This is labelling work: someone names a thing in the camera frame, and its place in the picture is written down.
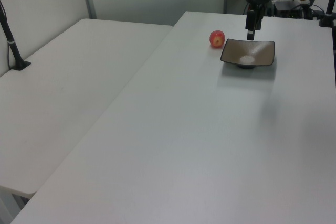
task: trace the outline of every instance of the table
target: table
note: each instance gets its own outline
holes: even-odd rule
[[[171,30],[83,19],[0,78],[0,186],[30,198]]]
[[[185,13],[13,224],[334,223],[331,29],[265,17],[254,70],[216,29],[245,39],[245,17]]]

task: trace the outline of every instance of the plate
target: plate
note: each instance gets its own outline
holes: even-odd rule
[[[228,39],[220,60],[238,65],[241,68],[251,69],[272,65],[274,53],[274,41]]]

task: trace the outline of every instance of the cable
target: cable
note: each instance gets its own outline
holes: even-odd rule
[[[11,65],[9,64],[9,43],[7,43],[7,64],[8,68],[11,70]]]
[[[321,18],[321,15],[318,13],[318,12],[316,12],[314,9],[311,9],[314,13],[316,13],[316,15],[317,15],[317,19],[320,19]]]
[[[0,0],[0,7],[1,7],[1,11],[4,13],[5,18],[7,20],[7,14],[6,14],[6,10]],[[8,68],[11,70],[11,65],[9,64],[9,43],[7,43],[7,64],[8,64]]]
[[[316,6],[318,9],[320,9],[321,11],[323,11],[323,14],[325,14],[324,10],[320,6],[318,6],[318,5],[312,5],[312,6]]]
[[[248,6],[248,3],[246,4],[246,6],[244,8],[243,15],[245,15],[245,11],[246,11],[247,6]]]
[[[304,6],[304,5],[307,5],[307,4],[299,4],[299,5],[295,6],[295,7],[293,7],[291,10],[294,10],[295,8],[298,8],[298,7],[300,7],[300,6]]]
[[[1,0],[0,0],[0,7],[1,7],[1,9],[2,9],[3,13],[5,14],[5,17],[6,17],[6,20],[7,20],[7,14],[6,14],[6,10],[5,10],[5,8],[4,8],[4,6],[3,6],[3,4],[2,4],[2,2],[1,2]]]

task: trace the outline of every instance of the black pole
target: black pole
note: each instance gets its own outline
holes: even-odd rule
[[[322,27],[332,27],[333,25],[333,16],[332,10],[334,8],[335,0],[329,0],[328,7],[325,16],[320,20],[320,26]]]
[[[11,47],[13,56],[15,58],[15,66],[12,69],[15,70],[23,70],[27,66],[30,65],[30,62],[24,61],[20,55],[20,52],[16,46],[13,34],[11,32],[11,29],[9,28],[7,17],[5,15],[5,10],[3,9],[3,6],[0,6],[0,23],[2,26],[2,29],[4,30],[4,33],[6,35],[7,41],[9,43],[9,46]]]

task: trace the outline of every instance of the red apple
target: red apple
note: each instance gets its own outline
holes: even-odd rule
[[[225,42],[225,35],[222,31],[213,31],[210,34],[210,44],[213,47],[221,47]]]

